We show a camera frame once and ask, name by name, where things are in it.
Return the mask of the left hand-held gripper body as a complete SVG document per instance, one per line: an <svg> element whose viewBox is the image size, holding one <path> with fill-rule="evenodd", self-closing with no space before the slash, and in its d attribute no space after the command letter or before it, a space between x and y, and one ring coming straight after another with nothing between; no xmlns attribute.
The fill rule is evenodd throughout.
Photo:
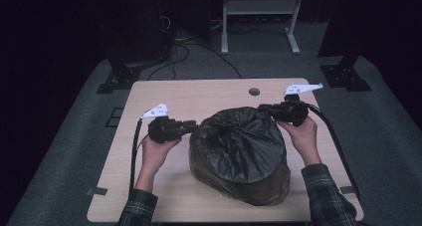
<svg viewBox="0 0 422 226"><path fill-rule="evenodd" d="M148 125L148 134L155 142L165 143L182 137L182 123L169 117L166 103L160 103L144 112L140 118L151 118L151 122Z"/></svg>

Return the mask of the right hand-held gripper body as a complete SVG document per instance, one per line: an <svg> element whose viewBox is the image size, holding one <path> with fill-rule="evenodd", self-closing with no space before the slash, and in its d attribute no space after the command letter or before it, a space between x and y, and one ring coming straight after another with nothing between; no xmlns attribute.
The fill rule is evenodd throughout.
<svg viewBox="0 0 422 226"><path fill-rule="evenodd" d="M299 94L322 89L322 84L290 84L284 90L284 101L277 106L275 120L300 126L308 116L308 105L300 100Z"/></svg>

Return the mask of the black plastic trash bag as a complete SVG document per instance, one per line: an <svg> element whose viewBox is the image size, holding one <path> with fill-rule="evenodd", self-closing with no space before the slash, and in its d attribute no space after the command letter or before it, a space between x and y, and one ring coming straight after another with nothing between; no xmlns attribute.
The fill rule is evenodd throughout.
<svg viewBox="0 0 422 226"><path fill-rule="evenodd" d="M288 196L286 145L268 113L219 111L199 124L189 144L192 175L223 195L255 206L278 205Z"/></svg>

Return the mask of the person's left hand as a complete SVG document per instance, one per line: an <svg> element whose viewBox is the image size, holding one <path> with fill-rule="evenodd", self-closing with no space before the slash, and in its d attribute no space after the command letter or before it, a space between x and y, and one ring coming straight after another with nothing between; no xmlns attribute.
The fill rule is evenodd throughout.
<svg viewBox="0 0 422 226"><path fill-rule="evenodd" d="M158 143L149 136L142 144L142 165L141 171L156 174L163 165L168 152L180 142L180 139Z"/></svg>

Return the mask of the person's right hand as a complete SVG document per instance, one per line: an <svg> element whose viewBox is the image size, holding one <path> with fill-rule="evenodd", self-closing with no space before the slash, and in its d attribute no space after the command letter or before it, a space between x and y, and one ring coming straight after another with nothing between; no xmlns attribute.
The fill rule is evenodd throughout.
<svg viewBox="0 0 422 226"><path fill-rule="evenodd" d="M284 121L278 121L278 125L290 135L292 144L305 166L321 163L317 150L317 124L312 118L307 116L300 126L293 126Z"/></svg>

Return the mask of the black stand base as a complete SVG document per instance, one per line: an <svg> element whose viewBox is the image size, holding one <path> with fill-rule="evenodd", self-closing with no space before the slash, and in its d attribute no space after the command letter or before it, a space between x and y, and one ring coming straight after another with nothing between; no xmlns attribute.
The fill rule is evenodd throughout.
<svg viewBox="0 0 422 226"><path fill-rule="evenodd" d="M140 69L128 67L122 60L108 59L111 71L103 84L100 84L98 94L111 94L114 90L130 90L138 81Z"/></svg>
<svg viewBox="0 0 422 226"><path fill-rule="evenodd" d="M331 88L344 88L349 92L370 92L371 87L354 69L359 55L345 54L336 65L321 65L326 82Z"/></svg>

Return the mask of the dark equipment box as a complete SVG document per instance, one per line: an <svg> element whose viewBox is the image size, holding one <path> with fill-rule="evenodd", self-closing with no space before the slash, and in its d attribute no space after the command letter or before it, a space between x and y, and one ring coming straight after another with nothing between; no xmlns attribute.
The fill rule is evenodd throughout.
<svg viewBox="0 0 422 226"><path fill-rule="evenodd" d="M168 49L161 32L158 0L117 1L133 54L146 61L166 59Z"/></svg>

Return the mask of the white metal stand frame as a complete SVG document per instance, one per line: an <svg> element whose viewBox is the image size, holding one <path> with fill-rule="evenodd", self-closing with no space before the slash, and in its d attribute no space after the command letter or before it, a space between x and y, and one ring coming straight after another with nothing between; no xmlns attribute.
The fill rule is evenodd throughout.
<svg viewBox="0 0 422 226"><path fill-rule="evenodd" d="M299 16L302 0L223 0L221 53L229 53L228 23L229 16L239 15L290 15L290 26L285 29L288 42L294 55L301 53L294 30Z"/></svg>

